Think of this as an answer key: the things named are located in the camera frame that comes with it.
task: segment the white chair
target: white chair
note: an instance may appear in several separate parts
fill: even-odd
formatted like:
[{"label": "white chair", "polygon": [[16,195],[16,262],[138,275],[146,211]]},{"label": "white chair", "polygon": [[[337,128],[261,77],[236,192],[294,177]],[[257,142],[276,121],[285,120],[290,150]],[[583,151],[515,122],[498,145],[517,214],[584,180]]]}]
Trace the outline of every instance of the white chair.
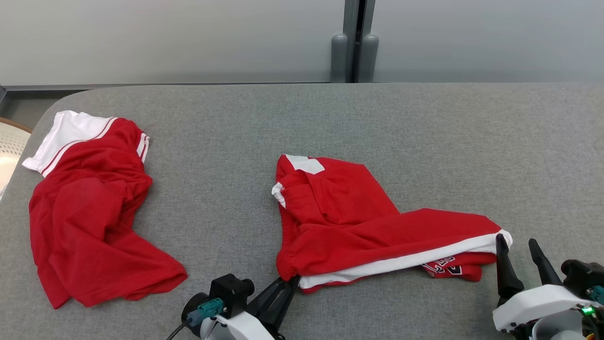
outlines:
[{"label": "white chair", "polygon": [[31,129],[0,118],[0,200],[30,136]]}]

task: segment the gray fabric surface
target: gray fabric surface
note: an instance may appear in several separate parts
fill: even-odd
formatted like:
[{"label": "gray fabric surface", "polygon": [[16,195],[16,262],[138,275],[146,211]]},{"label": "gray fabric surface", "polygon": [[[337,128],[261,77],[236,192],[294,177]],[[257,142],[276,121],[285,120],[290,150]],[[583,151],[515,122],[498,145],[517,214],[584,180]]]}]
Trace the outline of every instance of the gray fabric surface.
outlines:
[{"label": "gray fabric surface", "polygon": [[[595,84],[315,84],[148,86],[78,93],[54,113],[134,120],[148,135],[154,183],[134,229],[189,279],[170,293],[53,310],[31,257],[28,202],[40,174],[20,167],[0,203],[4,339],[164,339],[182,306],[232,272],[257,292],[277,272],[280,217],[270,195],[282,153],[364,163],[400,211],[484,214],[512,233],[527,287],[535,237],[556,266],[604,263],[604,86]],[[489,339],[495,266],[483,279],[435,280],[420,269],[298,295],[281,328],[295,339]],[[176,339],[194,339],[183,331]]]}]

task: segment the floor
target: floor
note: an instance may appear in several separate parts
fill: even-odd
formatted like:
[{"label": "floor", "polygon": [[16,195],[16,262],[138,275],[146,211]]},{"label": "floor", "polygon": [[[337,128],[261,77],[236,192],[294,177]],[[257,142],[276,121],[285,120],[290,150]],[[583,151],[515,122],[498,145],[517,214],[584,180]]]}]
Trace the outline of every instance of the floor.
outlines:
[{"label": "floor", "polygon": [[8,92],[0,103],[0,117],[29,128],[36,124],[57,100],[78,91],[14,91]]}]

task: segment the clothing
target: clothing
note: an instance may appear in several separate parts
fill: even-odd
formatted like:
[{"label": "clothing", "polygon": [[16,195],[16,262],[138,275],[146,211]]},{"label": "clothing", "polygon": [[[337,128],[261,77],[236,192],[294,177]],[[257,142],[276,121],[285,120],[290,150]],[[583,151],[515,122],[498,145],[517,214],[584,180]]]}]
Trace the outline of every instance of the clothing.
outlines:
[{"label": "clothing", "polygon": [[169,292],[183,266],[132,230],[152,179],[149,137],[124,118],[63,111],[34,157],[44,179],[30,201],[31,250],[52,306],[90,307],[122,296]]},{"label": "clothing", "polygon": [[481,278],[495,262],[495,236],[511,235],[482,215],[420,209],[400,213],[360,164],[282,155],[272,194],[283,244],[277,270],[300,275],[312,292],[325,285],[422,265],[435,278]]}]

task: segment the black cable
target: black cable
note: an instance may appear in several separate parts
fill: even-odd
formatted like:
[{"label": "black cable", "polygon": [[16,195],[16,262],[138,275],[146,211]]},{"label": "black cable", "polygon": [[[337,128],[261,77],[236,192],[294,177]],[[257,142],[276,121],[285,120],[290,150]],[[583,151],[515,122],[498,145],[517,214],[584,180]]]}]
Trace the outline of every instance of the black cable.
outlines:
[{"label": "black cable", "polygon": [[585,312],[581,309],[579,309],[579,312],[581,314],[583,314],[583,319],[586,319],[587,323],[590,324],[591,331],[592,331],[592,333],[594,333],[594,340],[601,340],[600,332],[598,332],[598,327],[596,326],[594,321],[591,319],[591,316],[585,314]]},{"label": "black cable", "polygon": [[170,336],[168,336],[168,338],[166,340],[172,340],[176,334],[178,334],[178,332],[180,332],[183,328],[185,328],[186,325],[188,325],[189,320],[186,320],[185,322],[183,322],[180,326],[178,326],[174,332],[172,332],[172,334],[170,334]]}]

